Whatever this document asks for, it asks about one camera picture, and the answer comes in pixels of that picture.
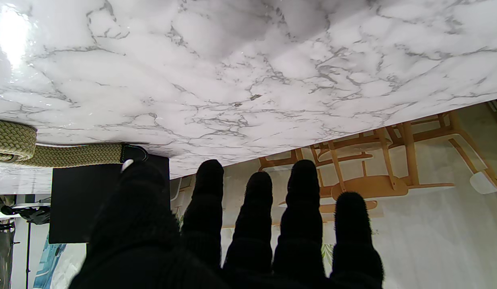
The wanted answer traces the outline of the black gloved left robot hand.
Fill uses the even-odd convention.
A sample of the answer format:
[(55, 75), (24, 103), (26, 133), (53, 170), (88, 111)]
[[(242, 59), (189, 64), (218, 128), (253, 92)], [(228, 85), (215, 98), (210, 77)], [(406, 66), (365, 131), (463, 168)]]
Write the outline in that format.
[(221, 260), (224, 169), (196, 173), (182, 225), (162, 196), (162, 174), (126, 161), (102, 205), (91, 248), (71, 289), (381, 289), (384, 266), (373, 246), (366, 202), (348, 191), (336, 201), (332, 271), (321, 254), (323, 221), (315, 164), (294, 164), (280, 235), (272, 250), (272, 179), (252, 174), (225, 261)]

